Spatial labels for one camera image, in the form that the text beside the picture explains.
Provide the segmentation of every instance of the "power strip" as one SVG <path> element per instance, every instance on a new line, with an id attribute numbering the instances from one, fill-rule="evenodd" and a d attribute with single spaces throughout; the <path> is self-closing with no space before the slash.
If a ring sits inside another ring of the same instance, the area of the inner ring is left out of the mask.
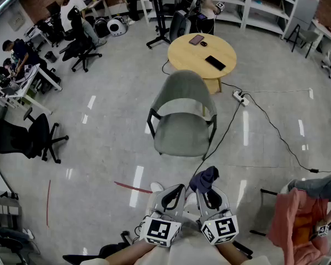
<path id="1" fill-rule="evenodd" d="M 248 106 L 248 104 L 249 104 L 249 100 L 247 99 L 247 98 L 245 98 L 245 97 L 241 97 L 240 95 L 239 95 L 239 91 L 234 91 L 233 92 L 233 97 L 236 99 L 236 100 L 238 100 L 240 103 L 241 103 L 241 105 L 242 106 Z"/>

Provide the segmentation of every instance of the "orange cloth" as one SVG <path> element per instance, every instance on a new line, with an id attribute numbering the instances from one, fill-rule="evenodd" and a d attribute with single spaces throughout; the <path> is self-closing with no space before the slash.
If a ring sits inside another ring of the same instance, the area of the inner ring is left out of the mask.
<path id="1" fill-rule="evenodd" d="M 309 241 L 312 227 L 326 216 L 328 199 L 310 198 L 303 190 L 278 194 L 268 239 L 282 248 L 285 265 L 308 265 L 329 251 L 326 237 Z"/>

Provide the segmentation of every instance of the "desk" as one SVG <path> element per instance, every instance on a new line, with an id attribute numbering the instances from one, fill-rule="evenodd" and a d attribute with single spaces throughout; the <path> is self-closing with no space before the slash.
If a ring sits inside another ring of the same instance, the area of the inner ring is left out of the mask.
<path id="1" fill-rule="evenodd" d="M 25 42 L 30 41 L 31 39 L 37 37 L 38 35 L 42 36 L 46 42 L 51 46 L 50 40 L 45 36 L 45 34 L 36 26 L 34 26 L 34 30 L 30 33 L 30 36 L 25 36 Z"/>
<path id="2" fill-rule="evenodd" d="M 207 46 L 192 45 L 189 41 L 198 33 L 186 34 L 175 39 L 168 48 L 170 63 L 178 70 L 191 70 L 199 74 L 205 81 L 211 94 L 222 92 L 221 77 L 229 74 L 237 64 L 237 54 L 226 41 L 211 34 L 204 36 Z M 212 55 L 226 67 L 219 71 L 205 59 Z"/>
<path id="3" fill-rule="evenodd" d="M 95 10 L 94 7 L 97 6 L 100 2 L 102 2 L 102 3 L 103 3 L 103 6 L 104 6 L 104 16 L 105 16 L 105 17 L 108 16 L 109 19 L 111 19 L 111 14 L 110 14 L 110 12 L 109 12 L 109 9 L 108 9 L 108 6 L 106 5 L 105 0 L 97 0 L 97 1 L 95 1 L 95 2 L 91 2 L 91 3 L 87 6 L 87 8 L 90 9 L 90 10 L 92 10 L 92 12 L 93 12 L 93 16 L 96 18 L 96 17 L 98 17 L 98 14 L 97 14 L 97 11 Z"/>
<path id="4" fill-rule="evenodd" d="M 56 83 L 54 82 L 51 77 L 49 77 L 40 67 L 39 64 L 35 65 L 32 67 L 32 69 L 29 71 L 29 73 L 27 74 L 27 76 L 25 75 L 26 80 L 23 81 L 24 85 L 16 91 L 15 95 L 6 95 L 5 98 L 10 98 L 14 100 L 14 103 L 21 107 L 23 110 L 27 110 L 26 107 L 22 106 L 21 104 L 19 104 L 14 98 L 25 98 L 27 99 L 30 103 L 32 103 L 33 105 L 36 105 L 37 107 L 39 107 L 40 109 L 48 112 L 49 114 L 52 114 L 52 111 L 50 111 L 49 109 L 45 108 L 43 105 L 41 105 L 39 102 L 37 102 L 36 100 L 34 100 L 31 96 L 27 95 L 27 91 L 29 89 L 29 87 L 31 86 L 35 76 L 37 75 L 37 73 L 40 73 L 47 81 L 49 81 L 57 90 L 62 91 L 62 88 Z"/>
<path id="5" fill-rule="evenodd" d="M 317 20 L 312 20 L 312 24 L 309 29 L 319 34 L 318 39 L 313 43 L 311 49 L 315 50 L 318 45 L 322 43 L 322 54 L 326 55 L 327 52 L 331 50 L 331 32 Z"/>

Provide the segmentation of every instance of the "red tape line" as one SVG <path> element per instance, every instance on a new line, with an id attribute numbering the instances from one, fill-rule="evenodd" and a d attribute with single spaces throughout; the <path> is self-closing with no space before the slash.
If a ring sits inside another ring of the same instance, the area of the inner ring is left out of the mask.
<path id="1" fill-rule="evenodd" d="M 129 189 L 134 189 L 134 190 L 138 190 L 139 192 L 144 192 L 144 193 L 152 193 L 152 191 L 150 190 L 145 190 L 145 189 L 142 189 L 142 188 L 134 188 L 130 185 L 127 185 L 127 184 L 123 184 L 123 183 L 118 183 L 116 181 L 114 181 L 114 183 L 116 183 L 117 185 L 121 186 L 121 187 L 124 187 L 124 188 L 129 188 Z"/>
<path id="2" fill-rule="evenodd" d="M 48 205 L 49 205 L 50 183 L 51 183 L 51 180 L 49 180 L 48 196 L 46 198 L 46 225 L 47 225 L 47 227 L 49 227 L 49 225 L 48 225 Z"/>

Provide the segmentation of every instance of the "gray concrete floor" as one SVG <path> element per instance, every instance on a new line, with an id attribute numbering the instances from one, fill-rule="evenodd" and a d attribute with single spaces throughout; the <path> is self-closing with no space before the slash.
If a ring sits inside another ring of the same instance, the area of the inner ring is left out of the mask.
<path id="1" fill-rule="evenodd" d="M 70 68 L 74 60 L 62 62 L 62 55 L 54 64 L 63 90 L 52 90 L 37 99 L 53 111 L 48 117 L 51 125 L 60 123 L 55 137 L 70 137 L 56 148 L 60 165 L 50 156 L 48 162 L 43 162 L 21 154 L 0 155 L 0 170 L 19 194 L 24 226 L 32 230 L 43 258 L 50 264 L 64 264 L 62 255 L 82 254 L 84 248 L 90 255 L 98 254 L 102 246 L 120 242 L 123 230 L 134 237 L 148 194 L 139 193 L 136 207 L 131 207 L 131 190 L 114 181 L 132 185 L 137 166 L 142 166 L 143 189 L 150 189 L 153 181 L 165 187 L 188 184 L 201 162 L 200 157 L 160 156 L 153 148 L 152 136 L 145 133 L 150 105 L 167 78 L 161 67 L 167 60 L 168 44 L 160 43 L 152 50 L 145 44 L 156 37 L 154 26 L 152 23 L 148 27 L 142 20 L 125 35 L 108 37 L 107 44 L 97 49 L 103 57 L 89 61 L 88 73 L 82 69 L 73 73 Z M 236 68 L 222 81 L 248 91 L 313 89 L 314 99 L 307 91 L 252 96 L 304 166 L 331 171 L 331 80 L 320 68 L 321 55 L 305 59 L 301 50 L 291 53 L 291 44 L 258 29 L 241 32 L 236 25 L 217 22 L 215 33 L 237 53 Z M 41 55 L 47 50 L 51 49 L 46 45 Z M 170 64 L 164 69 L 174 71 Z M 218 130 L 210 150 L 218 144 L 238 105 L 232 91 L 223 86 L 223 93 L 213 96 Z M 96 98 L 89 109 L 91 96 Z M 177 100 L 163 107 L 160 114 L 175 111 L 200 115 L 201 106 L 192 100 Z M 40 113 L 34 107 L 34 114 Z M 28 121 L 23 122 L 23 114 L 21 110 L 9 110 L 6 120 L 29 127 Z M 88 116 L 85 124 L 84 115 Z M 280 248 L 249 233 L 250 229 L 268 231 L 273 215 L 275 199 L 266 195 L 262 200 L 260 188 L 277 192 L 293 178 L 326 174 L 300 168 L 252 102 L 240 107 L 224 141 L 200 171 L 212 165 L 220 172 L 215 185 L 237 204 L 237 240 L 251 248 L 255 256 L 267 255 L 272 264 L 283 264 Z"/>

